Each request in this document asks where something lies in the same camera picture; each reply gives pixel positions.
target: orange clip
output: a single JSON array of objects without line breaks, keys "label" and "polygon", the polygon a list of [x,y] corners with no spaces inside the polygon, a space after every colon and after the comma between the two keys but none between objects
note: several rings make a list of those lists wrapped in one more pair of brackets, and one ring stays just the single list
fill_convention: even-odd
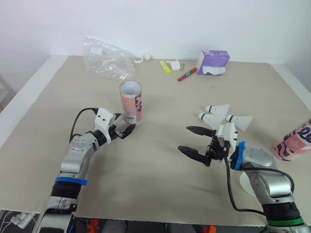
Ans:
[{"label": "orange clip", "polygon": [[213,225],[208,225],[207,227],[203,228],[203,233],[216,233],[217,228]]},{"label": "orange clip", "polygon": [[89,230],[88,233],[96,233],[97,228],[98,228],[98,219],[93,218],[91,220],[91,224],[88,224],[88,221],[87,221],[86,227]]}]

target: yellow highlighter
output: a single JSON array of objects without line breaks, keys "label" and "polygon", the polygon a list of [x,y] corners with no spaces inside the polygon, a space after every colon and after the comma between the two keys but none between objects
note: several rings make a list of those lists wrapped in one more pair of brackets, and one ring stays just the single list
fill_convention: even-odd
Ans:
[{"label": "yellow highlighter", "polygon": [[172,71],[170,70],[165,61],[160,61],[160,65],[162,66],[162,69],[166,74],[171,74]]}]

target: green ring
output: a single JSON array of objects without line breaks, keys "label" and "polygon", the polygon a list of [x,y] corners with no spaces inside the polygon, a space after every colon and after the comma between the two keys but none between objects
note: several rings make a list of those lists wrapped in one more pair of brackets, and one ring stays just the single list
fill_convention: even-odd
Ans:
[{"label": "green ring", "polygon": [[281,220],[281,221],[268,220],[268,224],[274,227],[290,227],[303,224],[303,219],[300,217],[293,220]]}]

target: white wall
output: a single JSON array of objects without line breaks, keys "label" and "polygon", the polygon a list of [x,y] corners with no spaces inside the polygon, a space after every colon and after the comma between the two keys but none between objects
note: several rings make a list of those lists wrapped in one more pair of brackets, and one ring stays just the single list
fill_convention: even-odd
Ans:
[{"label": "white wall", "polygon": [[310,11],[310,0],[1,1],[0,73],[19,90],[49,54],[81,55],[92,36],[155,58],[228,50],[232,61],[285,63],[307,85]]}]

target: blue ring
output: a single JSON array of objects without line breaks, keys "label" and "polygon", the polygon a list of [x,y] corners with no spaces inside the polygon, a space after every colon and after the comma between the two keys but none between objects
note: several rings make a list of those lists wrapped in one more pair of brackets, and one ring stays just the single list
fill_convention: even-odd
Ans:
[{"label": "blue ring", "polygon": [[71,182],[71,183],[78,183],[80,185],[87,185],[87,180],[80,180],[71,177],[57,177],[55,181],[63,181],[63,182]]},{"label": "blue ring", "polygon": [[245,142],[242,141],[239,143],[239,154],[238,154],[238,159],[237,159],[237,163],[235,164],[235,167],[233,168],[233,170],[239,170],[240,166],[241,166],[241,162],[243,160],[243,151],[245,148]]}]

